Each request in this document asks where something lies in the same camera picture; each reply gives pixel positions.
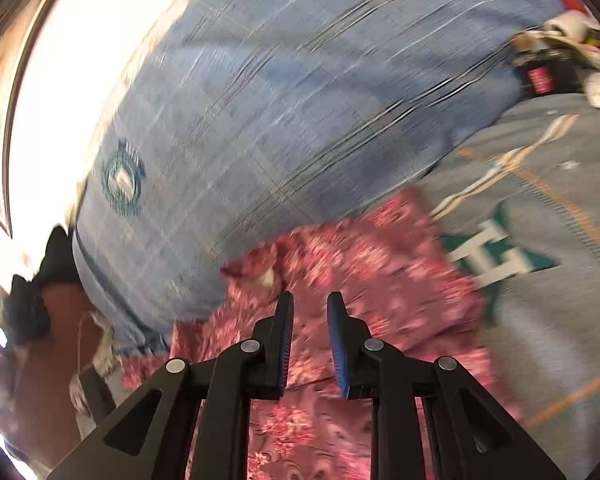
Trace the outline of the pink floral garment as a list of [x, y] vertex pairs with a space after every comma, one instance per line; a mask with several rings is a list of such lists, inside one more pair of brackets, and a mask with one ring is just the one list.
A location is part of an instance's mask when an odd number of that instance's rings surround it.
[[164, 330], [171, 352], [215, 358], [294, 296], [287, 390], [250, 414], [251, 479], [365, 479], [372, 409], [341, 396], [326, 299], [340, 292], [370, 332], [416, 359], [455, 356], [506, 408], [514, 401], [477, 332], [486, 295], [449, 263], [426, 206], [406, 190], [358, 218], [300, 226], [196, 281], [162, 254], [140, 271], [132, 308]]

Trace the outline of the black cloth by window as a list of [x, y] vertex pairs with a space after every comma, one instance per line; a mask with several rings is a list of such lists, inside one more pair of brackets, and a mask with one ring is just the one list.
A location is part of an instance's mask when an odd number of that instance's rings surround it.
[[21, 346], [48, 333], [50, 314], [43, 299], [43, 288], [79, 281], [71, 237], [62, 226], [55, 226], [47, 240], [38, 273], [31, 281], [18, 274], [12, 277], [12, 289], [4, 299], [1, 319], [7, 341]]

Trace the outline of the grey striped quilt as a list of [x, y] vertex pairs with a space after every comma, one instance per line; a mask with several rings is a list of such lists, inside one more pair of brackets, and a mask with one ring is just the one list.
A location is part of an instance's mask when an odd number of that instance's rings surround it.
[[600, 460], [600, 109], [522, 102], [422, 179], [476, 279], [482, 338], [524, 426], [570, 479]]

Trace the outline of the blue plaid pillow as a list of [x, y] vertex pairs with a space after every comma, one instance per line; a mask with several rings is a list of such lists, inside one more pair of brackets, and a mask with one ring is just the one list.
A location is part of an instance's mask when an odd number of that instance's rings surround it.
[[122, 356], [225, 299], [224, 263], [424, 174], [521, 95], [562, 0], [190, 0], [112, 116], [73, 234]]

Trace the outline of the clutter pile on bedside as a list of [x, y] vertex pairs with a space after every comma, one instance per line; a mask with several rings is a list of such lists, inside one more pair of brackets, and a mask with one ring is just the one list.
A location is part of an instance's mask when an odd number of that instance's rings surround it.
[[583, 0], [560, 1], [565, 12], [512, 37], [512, 64], [528, 96], [582, 93], [600, 109], [600, 22]]

